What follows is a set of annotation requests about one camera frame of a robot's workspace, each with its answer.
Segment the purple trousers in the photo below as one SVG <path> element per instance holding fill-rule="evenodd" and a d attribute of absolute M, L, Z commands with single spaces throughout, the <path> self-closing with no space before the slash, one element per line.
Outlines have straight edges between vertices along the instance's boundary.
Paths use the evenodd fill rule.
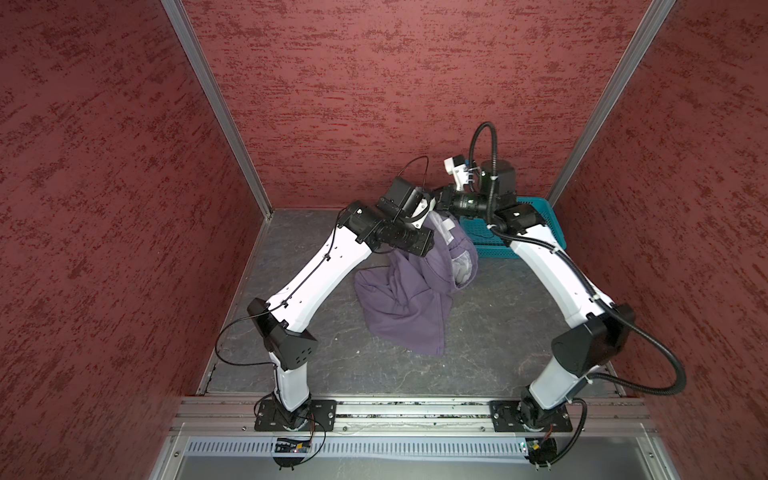
<path fill-rule="evenodd" d="M 358 271 L 354 287 L 373 335 L 419 355 L 441 356 L 454 295 L 476 278 L 479 256 L 456 217 L 431 212 L 423 226 L 434 234 L 426 256 L 393 251 L 387 267 Z"/>

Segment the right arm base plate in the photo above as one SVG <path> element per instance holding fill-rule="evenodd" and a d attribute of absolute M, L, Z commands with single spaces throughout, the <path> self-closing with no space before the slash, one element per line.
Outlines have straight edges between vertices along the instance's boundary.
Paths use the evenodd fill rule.
<path fill-rule="evenodd" d="M 564 404 L 545 410 L 534 400 L 492 400 L 488 404 L 495 432 L 564 433 L 573 430 Z"/>

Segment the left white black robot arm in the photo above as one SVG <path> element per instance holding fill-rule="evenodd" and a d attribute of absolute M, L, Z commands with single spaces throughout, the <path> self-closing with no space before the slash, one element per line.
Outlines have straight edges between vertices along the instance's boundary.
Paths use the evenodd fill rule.
<path fill-rule="evenodd" d="M 384 196 L 374 207 L 360 201 L 349 204 L 303 269 L 269 299 L 256 298 L 248 305 L 248 318 L 273 364 L 273 402 L 282 428 L 299 431 L 310 422 L 307 364 L 318 341 L 308 327 L 318 308 L 355 267 L 383 245 L 426 256 L 434 246 L 434 233 L 423 221 L 434 206 L 431 195 L 420 189 L 398 201 Z"/>

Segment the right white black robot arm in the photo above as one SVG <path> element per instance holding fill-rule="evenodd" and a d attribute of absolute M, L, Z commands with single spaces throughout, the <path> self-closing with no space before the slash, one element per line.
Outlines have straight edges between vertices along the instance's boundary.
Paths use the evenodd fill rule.
<path fill-rule="evenodd" d="M 436 210 L 482 219 L 489 233 L 522 259 L 559 307 L 567 331 L 551 342 L 552 358 L 526 388 L 518 421 L 528 431 L 549 427 L 584 386 L 624 347 L 634 323 L 626 305 L 615 305 L 558 245 L 549 222 L 515 192 L 506 162 L 482 166 L 462 155 L 445 160 L 453 185 L 436 192 Z"/>

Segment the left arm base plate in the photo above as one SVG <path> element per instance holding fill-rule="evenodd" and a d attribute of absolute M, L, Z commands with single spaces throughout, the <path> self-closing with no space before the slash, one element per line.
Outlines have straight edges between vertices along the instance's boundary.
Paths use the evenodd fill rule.
<path fill-rule="evenodd" d="M 334 429 L 338 402 L 309 399 L 295 411 L 288 411 L 272 397 L 254 406 L 256 432 L 330 432 Z"/>

